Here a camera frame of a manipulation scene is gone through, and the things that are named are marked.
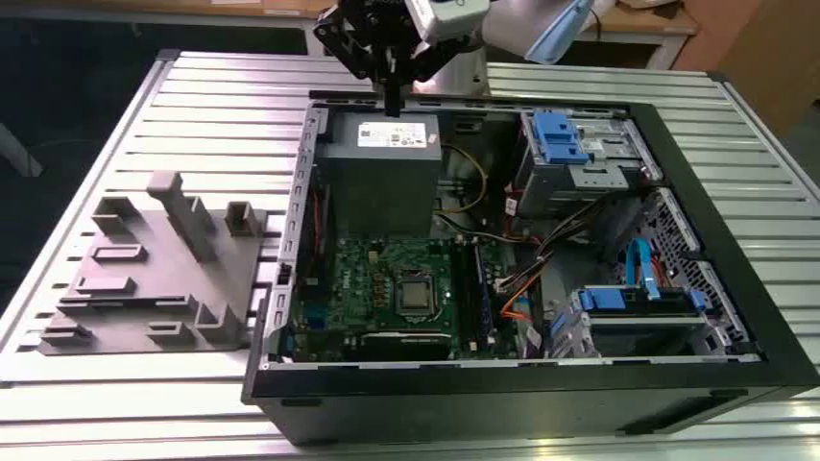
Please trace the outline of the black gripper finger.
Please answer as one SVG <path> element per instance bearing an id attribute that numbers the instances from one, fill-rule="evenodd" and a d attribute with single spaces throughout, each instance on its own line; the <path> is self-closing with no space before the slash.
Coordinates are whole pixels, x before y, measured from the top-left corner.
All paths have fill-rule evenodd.
<path id="1" fill-rule="evenodd" d="M 414 52 L 407 44 L 391 46 L 391 116 L 399 116 L 405 106 L 402 88 L 413 82 L 426 82 L 445 65 L 462 54 L 474 52 L 482 43 L 470 38 L 443 40 Z"/>
<path id="2" fill-rule="evenodd" d="M 383 113 L 391 116 L 391 58 L 377 61 L 355 38 L 355 31 L 343 20 L 339 7 L 330 7 L 317 17 L 311 33 L 318 42 L 358 79 L 369 79 L 379 91 Z"/>

